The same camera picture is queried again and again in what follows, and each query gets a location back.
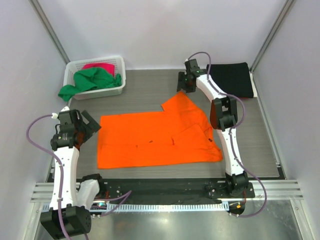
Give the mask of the folded black t shirt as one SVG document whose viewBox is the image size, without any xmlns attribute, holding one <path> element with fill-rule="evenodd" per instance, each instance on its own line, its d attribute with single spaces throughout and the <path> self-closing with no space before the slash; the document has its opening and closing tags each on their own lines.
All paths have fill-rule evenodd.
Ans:
<svg viewBox="0 0 320 240">
<path fill-rule="evenodd" d="M 238 98 L 254 98 L 250 71 L 246 62 L 232 64 L 208 64 L 213 81 L 227 94 Z"/>
</svg>

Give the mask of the left aluminium frame post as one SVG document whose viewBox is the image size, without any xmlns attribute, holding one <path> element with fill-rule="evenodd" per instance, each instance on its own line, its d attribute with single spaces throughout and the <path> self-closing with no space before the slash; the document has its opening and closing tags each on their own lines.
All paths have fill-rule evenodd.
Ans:
<svg viewBox="0 0 320 240">
<path fill-rule="evenodd" d="M 30 5 L 32 6 L 35 14 L 39 18 L 40 22 L 42 23 L 43 27 L 45 28 L 48 36 L 50 37 L 52 43 L 54 44 L 57 52 L 63 59 L 65 64 L 68 64 L 70 62 L 70 59 L 61 43 L 61 41 L 58 38 L 58 35 L 56 34 L 54 28 L 52 27 L 45 11 L 43 10 L 40 2 L 38 0 L 29 0 Z"/>
</svg>

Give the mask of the orange t shirt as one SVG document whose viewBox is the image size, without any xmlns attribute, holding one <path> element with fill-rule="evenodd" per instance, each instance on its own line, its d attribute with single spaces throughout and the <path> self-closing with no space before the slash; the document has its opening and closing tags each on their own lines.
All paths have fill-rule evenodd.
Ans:
<svg viewBox="0 0 320 240">
<path fill-rule="evenodd" d="M 178 92 L 161 106 L 162 111 L 102 116 L 98 169 L 222 161 L 206 114 L 185 93 Z"/>
</svg>

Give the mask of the aluminium frame post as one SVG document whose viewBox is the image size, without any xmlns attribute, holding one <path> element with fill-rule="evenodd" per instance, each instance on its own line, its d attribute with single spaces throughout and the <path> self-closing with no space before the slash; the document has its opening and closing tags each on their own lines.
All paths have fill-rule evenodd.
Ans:
<svg viewBox="0 0 320 240">
<path fill-rule="evenodd" d="M 257 66 L 259 65 L 260 61 L 262 60 L 264 54 L 268 50 L 269 46 L 271 45 L 272 41 L 276 37 L 278 31 L 280 30 L 281 26 L 283 25 L 285 19 L 289 15 L 291 9 L 295 5 L 296 0 L 286 0 L 284 2 L 283 7 L 281 8 L 279 14 L 277 15 L 271 29 L 269 30 L 261 48 L 259 49 L 251 67 L 249 70 L 253 73 Z"/>
<path fill-rule="evenodd" d="M 50 37 L 52 43 L 54 44 L 57 52 L 63 59 L 65 64 L 68 64 L 70 62 L 70 59 L 61 43 L 61 41 L 58 38 L 58 35 L 56 34 L 54 28 L 52 27 L 45 11 L 43 10 L 40 2 L 38 0 L 29 0 L 30 5 L 32 6 L 35 14 L 39 18 L 40 22 L 42 23 L 43 27 L 45 28 L 48 36 Z"/>
</svg>

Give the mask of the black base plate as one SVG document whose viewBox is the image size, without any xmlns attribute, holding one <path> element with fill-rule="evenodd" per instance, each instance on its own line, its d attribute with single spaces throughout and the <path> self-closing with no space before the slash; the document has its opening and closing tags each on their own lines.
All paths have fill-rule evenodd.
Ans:
<svg viewBox="0 0 320 240">
<path fill-rule="evenodd" d="M 191 205 L 214 204 L 223 199 L 253 199 L 252 183 L 246 189 L 229 192 L 222 178 L 105 178 L 109 198 L 131 191 L 126 204 Z"/>
</svg>

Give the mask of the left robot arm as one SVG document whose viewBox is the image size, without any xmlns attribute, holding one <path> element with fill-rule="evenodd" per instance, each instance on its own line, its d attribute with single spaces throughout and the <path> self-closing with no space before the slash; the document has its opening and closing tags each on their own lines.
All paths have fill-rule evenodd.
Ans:
<svg viewBox="0 0 320 240">
<path fill-rule="evenodd" d="M 64 107 L 57 115 L 59 124 L 50 140 L 54 163 L 54 183 L 49 210 L 40 223 L 55 240 L 87 235 L 92 226 L 90 208 L 94 199 L 107 192 L 100 174 L 86 175 L 77 186 L 76 172 L 80 147 L 101 126 L 86 111 Z"/>
</svg>

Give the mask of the white plastic basket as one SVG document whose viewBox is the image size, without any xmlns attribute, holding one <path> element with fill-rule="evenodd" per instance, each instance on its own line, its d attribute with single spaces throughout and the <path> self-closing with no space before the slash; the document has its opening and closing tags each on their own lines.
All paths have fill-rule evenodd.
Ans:
<svg viewBox="0 0 320 240">
<path fill-rule="evenodd" d="M 64 71 L 63 86 L 65 85 L 75 85 L 74 83 L 74 74 L 81 70 L 86 64 L 111 64 L 114 66 L 114 72 L 121 75 L 121 85 L 113 88 L 89 90 L 76 94 L 73 98 L 75 100 L 87 100 L 101 97 L 109 97 L 120 95 L 123 92 L 123 88 L 126 86 L 126 69 L 125 62 L 122 56 L 105 56 L 98 58 L 89 58 L 82 60 L 75 60 L 69 62 Z"/>
</svg>

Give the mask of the right aluminium frame post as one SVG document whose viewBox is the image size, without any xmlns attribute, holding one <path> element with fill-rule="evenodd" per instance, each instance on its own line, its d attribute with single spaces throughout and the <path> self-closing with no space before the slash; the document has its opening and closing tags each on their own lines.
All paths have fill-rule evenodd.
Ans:
<svg viewBox="0 0 320 240">
<path fill-rule="evenodd" d="M 272 41 L 276 37 L 278 31 L 280 30 L 281 26 L 283 25 L 285 19 L 289 15 L 291 9 L 295 5 L 296 0 L 286 0 L 284 2 L 283 7 L 281 8 L 279 14 L 277 15 L 271 29 L 269 30 L 261 48 L 259 49 L 251 67 L 249 70 L 253 73 L 257 66 L 259 65 L 260 61 L 262 60 L 264 54 L 268 50 L 269 46 L 271 45 Z"/>
</svg>

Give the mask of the green t shirt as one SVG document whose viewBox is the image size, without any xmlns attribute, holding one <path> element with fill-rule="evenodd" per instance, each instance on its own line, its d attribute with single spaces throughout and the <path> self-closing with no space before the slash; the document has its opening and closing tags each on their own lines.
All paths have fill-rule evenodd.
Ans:
<svg viewBox="0 0 320 240">
<path fill-rule="evenodd" d="M 75 72 L 73 81 L 74 85 L 67 84 L 58 93 L 58 96 L 65 102 L 76 94 L 120 87 L 122 76 L 119 73 L 113 76 L 101 67 L 92 67 Z"/>
</svg>

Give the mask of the pink t shirt in basket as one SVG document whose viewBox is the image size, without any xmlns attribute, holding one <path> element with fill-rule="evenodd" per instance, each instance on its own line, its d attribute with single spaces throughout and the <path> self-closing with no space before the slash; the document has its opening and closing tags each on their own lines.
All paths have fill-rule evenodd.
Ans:
<svg viewBox="0 0 320 240">
<path fill-rule="evenodd" d="M 115 75 L 115 66 L 110 63 L 104 63 L 104 62 L 87 63 L 82 67 L 82 70 L 90 69 L 90 68 L 101 68 L 107 71 L 112 76 Z"/>
</svg>

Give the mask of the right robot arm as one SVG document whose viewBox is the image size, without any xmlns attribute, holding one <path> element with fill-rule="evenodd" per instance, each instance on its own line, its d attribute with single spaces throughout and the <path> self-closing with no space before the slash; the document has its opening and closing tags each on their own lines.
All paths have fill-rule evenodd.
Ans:
<svg viewBox="0 0 320 240">
<path fill-rule="evenodd" d="M 224 92 L 210 74 L 198 66 L 196 59 L 188 58 L 185 71 L 178 73 L 177 90 L 193 93 L 201 90 L 211 103 L 209 121 L 218 133 L 225 160 L 225 191 L 236 198 L 249 186 L 237 142 L 238 98 Z"/>
</svg>

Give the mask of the aluminium front rail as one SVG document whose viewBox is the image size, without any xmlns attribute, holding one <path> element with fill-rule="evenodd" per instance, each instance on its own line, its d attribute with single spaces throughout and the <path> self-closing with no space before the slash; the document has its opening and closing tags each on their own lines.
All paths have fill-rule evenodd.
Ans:
<svg viewBox="0 0 320 240">
<path fill-rule="evenodd" d="M 250 200 L 264 200 L 267 197 L 268 200 L 292 200 L 292 199 L 302 199 L 303 194 L 295 180 L 267 180 L 263 182 L 265 190 L 257 181 L 251 181 L 255 197 L 248 199 Z M 103 196 L 107 199 L 111 199 L 108 197 L 107 190 L 103 192 Z M 243 201 L 239 198 L 237 199 L 221 199 L 219 201 Z"/>
</svg>

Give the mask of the folded white t shirt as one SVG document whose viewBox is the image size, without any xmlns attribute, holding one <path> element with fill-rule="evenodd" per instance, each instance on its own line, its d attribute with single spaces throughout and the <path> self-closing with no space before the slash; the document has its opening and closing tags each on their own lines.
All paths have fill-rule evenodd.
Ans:
<svg viewBox="0 0 320 240">
<path fill-rule="evenodd" d="M 253 74 L 249 71 L 240 75 L 240 98 L 254 99 L 258 97 Z"/>
</svg>

